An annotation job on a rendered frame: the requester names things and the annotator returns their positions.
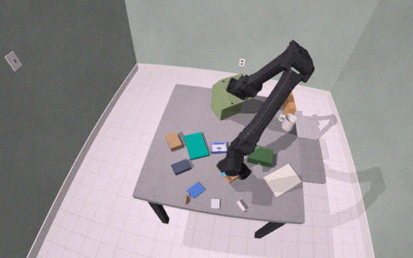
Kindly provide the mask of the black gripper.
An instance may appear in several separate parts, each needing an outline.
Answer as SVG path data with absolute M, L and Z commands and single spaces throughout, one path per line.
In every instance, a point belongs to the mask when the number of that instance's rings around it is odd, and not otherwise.
M 223 177 L 227 176 L 227 175 L 224 174 L 225 168 L 226 168 L 226 160 L 227 160 L 227 157 L 222 159 L 221 161 L 219 161 L 218 164 L 216 165 L 216 167 L 219 169 L 219 171 L 220 171 L 221 175 L 223 175 Z

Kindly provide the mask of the teal flat rectangular slab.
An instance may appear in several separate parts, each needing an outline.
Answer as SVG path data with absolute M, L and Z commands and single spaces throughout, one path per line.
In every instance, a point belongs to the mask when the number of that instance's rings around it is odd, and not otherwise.
M 185 135 L 184 139 L 191 160 L 209 156 L 201 132 Z

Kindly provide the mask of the blue flat square pad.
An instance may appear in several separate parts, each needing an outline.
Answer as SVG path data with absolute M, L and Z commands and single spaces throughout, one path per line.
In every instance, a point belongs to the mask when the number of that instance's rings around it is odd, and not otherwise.
M 191 197 L 196 198 L 198 195 L 200 195 L 203 191 L 205 190 L 205 188 L 199 184 L 199 182 L 197 182 L 195 185 L 193 185 L 192 187 L 190 187 L 187 192 L 191 195 Z

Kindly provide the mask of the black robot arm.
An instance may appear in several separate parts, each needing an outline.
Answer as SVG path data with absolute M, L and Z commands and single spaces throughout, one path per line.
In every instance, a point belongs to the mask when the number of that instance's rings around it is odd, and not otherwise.
M 297 74 L 291 67 L 300 73 Z M 257 147 L 256 144 L 263 131 L 286 101 L 292 90 L 301 81 L 306 83 L 315 71 L 315 67 L 308 51 L 292 40 L 282 54 L 258 72 L 250 76 L 242 75 L 238 80 L 234 78 L 230 79 L 226 91 L 244 100 L 246 97 L 254 98 L 258 92 L 262 90 L 263 83 L 282 71 L 283 74 L 281 78 L 255 117 L 228 147 L 226 154 L 226 175 L 230 177 L 238 176 L 239 179 L 245 180 L 251 174 L 251 171 L 243 162 L 244 155 L 250 155 L 255 151 Z M 259 87 L 259 85 L 261 86 Z

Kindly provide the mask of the white mug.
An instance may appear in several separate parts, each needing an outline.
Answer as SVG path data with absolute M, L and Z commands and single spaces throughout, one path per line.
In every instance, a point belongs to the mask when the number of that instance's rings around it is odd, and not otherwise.
M 283 117 L 284 119 L 281 119 L 281 117 Z M 282 122 L 281 126 L 286 131 L 292 130 L 297 121 L 296 117 L 290 113 L 285 116 L 281 114 L 278 120 Z

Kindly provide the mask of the white flat rectangular box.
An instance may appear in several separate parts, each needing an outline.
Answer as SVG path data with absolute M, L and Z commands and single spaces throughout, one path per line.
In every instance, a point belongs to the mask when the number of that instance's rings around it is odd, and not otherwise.
M 219 208 L 219 201 L 220 201 L 220 199 L 212 199 L 211 198 L 211 208 Z

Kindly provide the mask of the wooden ball maze tray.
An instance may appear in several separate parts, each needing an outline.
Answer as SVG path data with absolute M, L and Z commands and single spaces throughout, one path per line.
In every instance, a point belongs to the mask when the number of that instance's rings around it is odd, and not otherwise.
M 231 183 L 232 181 L 234 181 L 235 179 L 237 179 L 238 176 L 230 177 L 230 176 L 227 175 L 227 176 L 225 176 L 224 178 L 225 178 L 225 180 L 226 180 L 228 183 Z

